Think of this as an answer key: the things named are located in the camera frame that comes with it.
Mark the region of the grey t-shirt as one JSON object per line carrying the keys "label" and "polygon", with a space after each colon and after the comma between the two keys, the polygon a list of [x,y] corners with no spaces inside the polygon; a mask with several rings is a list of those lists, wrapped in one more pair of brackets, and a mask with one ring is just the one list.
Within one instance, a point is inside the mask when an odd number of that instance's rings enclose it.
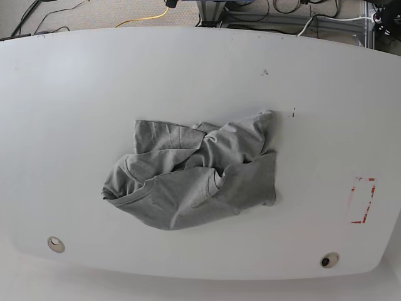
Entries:
{"label": "grey t-shirt", "polygon": [[182,230],[276,201],[274,114],[222,127],[138,120],[133,152],[109,173],[102,198],[142,223]]}

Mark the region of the red tape rectangle marking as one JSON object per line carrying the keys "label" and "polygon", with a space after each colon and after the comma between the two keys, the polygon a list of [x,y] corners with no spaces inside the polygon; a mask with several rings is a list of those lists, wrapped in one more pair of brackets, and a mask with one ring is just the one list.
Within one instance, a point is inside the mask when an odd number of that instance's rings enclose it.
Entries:
{"label": "red tape rectangle marking", "polygon": [[372,205],[376,188],[376,179],[356,177],[348,200],[346,220],[350,224],[363,224]]}

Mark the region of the right table grommet hole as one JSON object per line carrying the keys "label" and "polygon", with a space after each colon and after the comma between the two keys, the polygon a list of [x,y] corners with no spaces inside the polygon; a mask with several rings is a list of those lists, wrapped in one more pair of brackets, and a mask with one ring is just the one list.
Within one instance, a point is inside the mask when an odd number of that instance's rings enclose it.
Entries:
{"label": "right table grommet hole", "polygon": [[333,268],[339,261],[340,256],[336,252],[331,252],[327,253],[325,256],[323,256],[320,260],[320,266],[322,268]]}

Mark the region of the table grommet hole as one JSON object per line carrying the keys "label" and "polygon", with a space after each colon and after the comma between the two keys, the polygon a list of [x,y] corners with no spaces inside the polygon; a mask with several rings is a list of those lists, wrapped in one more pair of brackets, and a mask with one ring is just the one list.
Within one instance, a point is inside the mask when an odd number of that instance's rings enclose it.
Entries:
{"label": "table grommet hole", "polygon": [[63,253],[65,251],[64,243],[57,237],[50,236],[47,239],[49,248],[55,253]]}
{"label": "table grommet hole", "polygon": [[336,252],[331,252],[327,253],[325,256],[323,256],[320,260],[320,266],[322,268],[333,268],[339,261],[340,256]]}

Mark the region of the left table grommet hole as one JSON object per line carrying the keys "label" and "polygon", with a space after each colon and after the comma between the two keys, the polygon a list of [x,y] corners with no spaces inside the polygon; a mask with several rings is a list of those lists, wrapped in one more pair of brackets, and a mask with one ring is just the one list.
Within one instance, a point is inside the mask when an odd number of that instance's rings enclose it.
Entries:
{"label": "left table grommet hole", "polygon": [[50,236],[47,239],[49,248],[55,253],[63,253],[65,251],[64,243],[57,237]]}

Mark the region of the aluminium frame base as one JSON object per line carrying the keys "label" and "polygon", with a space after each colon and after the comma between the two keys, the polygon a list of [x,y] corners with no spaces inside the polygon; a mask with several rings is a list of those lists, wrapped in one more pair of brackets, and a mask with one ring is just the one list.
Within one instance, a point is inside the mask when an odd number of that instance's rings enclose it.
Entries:
{"label": "aluminium frame base", "polygon": [[325,38],[350,36],[375,48],[373,5],[366,1],[196,1],[198,26]]}

